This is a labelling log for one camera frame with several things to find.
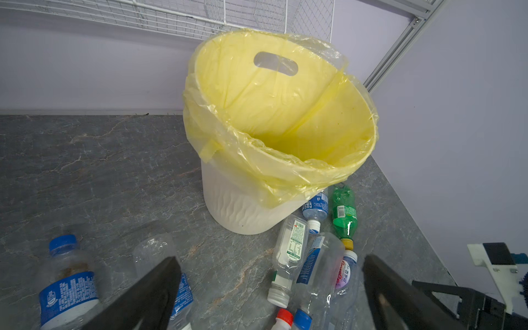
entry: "textured wave pattern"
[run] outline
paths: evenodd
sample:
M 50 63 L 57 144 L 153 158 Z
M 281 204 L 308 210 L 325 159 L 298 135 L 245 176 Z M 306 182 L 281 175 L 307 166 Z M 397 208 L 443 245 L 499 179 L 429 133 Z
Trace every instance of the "textured wave pattern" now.
M 270 229 L 305 201 L 291 201 L 274 209 L 261 207 L 228 181 L 213 166 L 202 162 L 205 205 L 224 228 L 244 235 L 260 234 Z

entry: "white wall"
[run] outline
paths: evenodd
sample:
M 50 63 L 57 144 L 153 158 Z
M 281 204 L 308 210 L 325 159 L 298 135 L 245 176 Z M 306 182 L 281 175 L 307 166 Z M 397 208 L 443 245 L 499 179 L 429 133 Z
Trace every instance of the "white wall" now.
M 409 21 L 357 0 L 336 0 L 333 40 L 350 58 L 350 72 L 364 81 Z M 0 10 L 0 113 L 178 112 L 187 62 L 198 43 Z
M 373 99 L 374 159 L 458 285 L 466 244 L 528 252 L 528 2 L 450 0 Z

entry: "floor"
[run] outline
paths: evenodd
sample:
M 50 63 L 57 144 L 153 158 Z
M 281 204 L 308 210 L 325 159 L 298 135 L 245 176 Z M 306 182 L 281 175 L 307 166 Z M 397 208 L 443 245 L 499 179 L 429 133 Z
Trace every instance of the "floor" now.
M 194 329 L 263 329 L 280 224 L 259 235 L 227 231 L 202 195 L 200 159 L 181 116 L 0 117 L 0 322 L 38 329 L 35 273 L 54 237 L 73 233 L 96 262 L 105 306 L 136 280 L 132 251 L 170 233 L 194 295 Z M 347 183 L 360 222 L 355 251 L 405 280 L 454 284 L 370 157 Z M 323 231 L 331 231 L 329 221 Z M 373 329 L 363 287 L 354 329 Z

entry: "trash can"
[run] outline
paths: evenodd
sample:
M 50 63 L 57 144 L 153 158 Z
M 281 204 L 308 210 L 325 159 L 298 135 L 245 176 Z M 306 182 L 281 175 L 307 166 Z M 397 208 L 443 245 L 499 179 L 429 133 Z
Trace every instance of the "trash can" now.
M 299 35 L 238 30 L 198 46 L 183 119 L 222 226 L 264 232 L 365 162 L 378 115 L 346 65 L 331 45 Z

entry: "yellow plastic bag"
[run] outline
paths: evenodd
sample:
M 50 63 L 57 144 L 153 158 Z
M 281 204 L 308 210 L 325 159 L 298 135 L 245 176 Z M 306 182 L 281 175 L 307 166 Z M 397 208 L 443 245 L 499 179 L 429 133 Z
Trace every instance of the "yellow plastic bag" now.
M 189 63 L 187 138 L 260 205 L 309 199 L 354 173 L 378 139 L 374 103 L 345 67 L 331 45 L 311 37 L 216 35 Z

